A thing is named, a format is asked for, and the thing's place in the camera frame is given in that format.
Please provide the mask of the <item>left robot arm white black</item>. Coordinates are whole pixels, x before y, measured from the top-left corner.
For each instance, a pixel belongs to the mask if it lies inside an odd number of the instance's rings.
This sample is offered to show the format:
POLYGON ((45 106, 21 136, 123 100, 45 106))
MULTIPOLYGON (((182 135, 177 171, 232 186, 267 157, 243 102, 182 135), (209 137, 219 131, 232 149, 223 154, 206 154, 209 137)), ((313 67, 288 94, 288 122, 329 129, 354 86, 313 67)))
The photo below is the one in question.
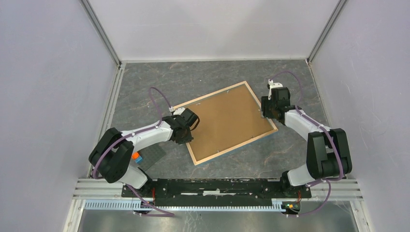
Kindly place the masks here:
POLYGON ((148 196, 152 184, 141 168, 130 165, 132 156, 151 145, 172 141, 179 145, 193 140, 192 130, 199 117, 188 108, 178 108, 172 115, 134 130, 108 129, 97 142, 88 160, 93 166, 92 177, 107 183, 121 182, 133 187, 140 197, 148 196))

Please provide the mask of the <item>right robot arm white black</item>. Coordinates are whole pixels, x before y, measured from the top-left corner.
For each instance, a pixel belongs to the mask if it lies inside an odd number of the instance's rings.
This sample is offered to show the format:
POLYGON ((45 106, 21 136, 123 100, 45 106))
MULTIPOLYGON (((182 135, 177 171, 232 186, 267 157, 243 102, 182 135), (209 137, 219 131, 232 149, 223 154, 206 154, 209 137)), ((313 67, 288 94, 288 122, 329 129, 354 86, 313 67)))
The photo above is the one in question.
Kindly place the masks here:
POLYGON ((292 105, 288 88, 274 83, 268 89, 268 95, 261 97, 262 116, 275 119, 307 142, 306 162, 282 174, 280 193, 292 197, 299 186, 338 181, 351 173, 352 161, 346 132, 325 126, 309 117, 300 107, 292 105))

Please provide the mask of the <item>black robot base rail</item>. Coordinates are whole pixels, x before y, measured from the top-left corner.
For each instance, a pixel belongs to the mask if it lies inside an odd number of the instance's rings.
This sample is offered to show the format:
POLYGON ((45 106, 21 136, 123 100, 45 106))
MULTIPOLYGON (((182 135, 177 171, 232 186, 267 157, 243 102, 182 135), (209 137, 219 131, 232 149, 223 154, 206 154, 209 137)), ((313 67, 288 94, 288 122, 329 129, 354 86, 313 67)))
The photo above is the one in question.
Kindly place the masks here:
POLYGON ((278 179, 157 179, 137 193, 155 206, 271 206, 273 199, 309 199, 305 186, 287 187, 278 179))

